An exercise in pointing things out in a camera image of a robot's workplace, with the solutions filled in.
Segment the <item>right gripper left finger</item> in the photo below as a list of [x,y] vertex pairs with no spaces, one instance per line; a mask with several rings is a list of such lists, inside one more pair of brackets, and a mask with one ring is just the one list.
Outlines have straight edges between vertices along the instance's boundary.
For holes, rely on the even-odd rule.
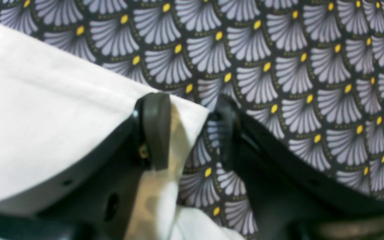
[[90,153],[29,190],[0,201],[2,240],[122,240],[141,176],[166,170],[172,105],[149,93]]

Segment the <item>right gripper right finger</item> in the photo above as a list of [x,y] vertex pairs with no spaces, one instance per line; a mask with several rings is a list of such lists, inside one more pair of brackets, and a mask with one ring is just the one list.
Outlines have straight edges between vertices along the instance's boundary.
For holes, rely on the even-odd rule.
[[384,202],[297,158],[226,95],[218,97],[220,160],[243,181],[262,240],[384,240]]

